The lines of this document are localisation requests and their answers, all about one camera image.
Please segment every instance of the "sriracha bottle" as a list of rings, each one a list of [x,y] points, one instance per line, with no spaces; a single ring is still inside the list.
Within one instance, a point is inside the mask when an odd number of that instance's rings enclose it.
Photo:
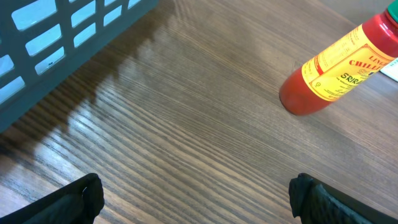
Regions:
[[[398,57],[398,0],[293,72],[279,91],[292,114],[321,110]]]

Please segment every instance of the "plastic basket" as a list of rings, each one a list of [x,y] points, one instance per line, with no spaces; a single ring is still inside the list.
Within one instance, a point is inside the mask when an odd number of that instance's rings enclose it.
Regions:
[[[157,1],[0,1],[0,132]]]

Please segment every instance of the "black object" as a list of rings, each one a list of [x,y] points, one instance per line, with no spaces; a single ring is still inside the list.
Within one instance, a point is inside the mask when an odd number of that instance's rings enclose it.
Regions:
[[[0,218],[0,224],[89,224],[104,207],[97,174],[88,174],[44,198]]]
[[[398,224],[398,220],[308,174],[299,174],[290,181],[289,196],[293,216],[299,216],[303,224]]]

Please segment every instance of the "wood grain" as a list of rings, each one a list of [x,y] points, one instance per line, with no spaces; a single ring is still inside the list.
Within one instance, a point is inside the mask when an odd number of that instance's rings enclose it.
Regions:
[[[398,218],[397,83],[306,117],[279,102],[354,27],[317,0],[160,0],[1,134],[0,216],[96,172],[96,223],[300,223],[307,172]]]

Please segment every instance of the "crate slot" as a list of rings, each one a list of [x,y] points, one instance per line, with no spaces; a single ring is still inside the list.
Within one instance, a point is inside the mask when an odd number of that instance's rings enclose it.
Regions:
[[[0,77],[5,73],[11,71],[14,68],[14,63],[12,62],[9,55],[5,55],[0,58]]]
[[[105,0],[104,1],[104,5],[107,6],[109,4],[111,4],[112,2],[114,2],[115,0]]]
[[[15,10],[11,16],[17,29],[24,30],[51,16],[56,11],[57,7],[54,0],[38,0]]]
[[[110,22],[114,21],[117,17],[122,14],[122,6],[117,7],[110,11],[107,15],[104,16],[104,26],[108,25]]]
[[[130,0],[127,8],[129,9],[129,8],[135,6],[139,1],[141,1],[141,0]]]
[[[39,62],[35,66],[37,74],[38,75],[43,74],[47,69],[58,63],[63,58],[64,55],[65,53],[63,51],[63,47],[61,47],[57,51],[55,51],[52,55],[48,56],[43,61]]]
[[[72,14],[71,16],[72,27],[77,26],[79,23],[89,18],[94,13],[95,13],[95,1],[92,1]]]
[[[22,77],[18,77],[5,85],[3,88],[0,88],[0,104],[6,101],[8,98],[12,97],[19,90],[23,89],[25,86],[25,82]]]
[[[82,30],[79,34],[75,36],[75,38],[73,38],[73,43],[75,44],[75,47],[80,46],[82,43],[84,43],[84,41],[94,35],[95,32],[95,23]]]
[[[61,27],[59,24],[57,24],[53,28],[45,31],[43,34],[40,34],[33,40],[29,41],[26,44],[26,50],[29,55],[35,55],[61,38],[61,36]]]

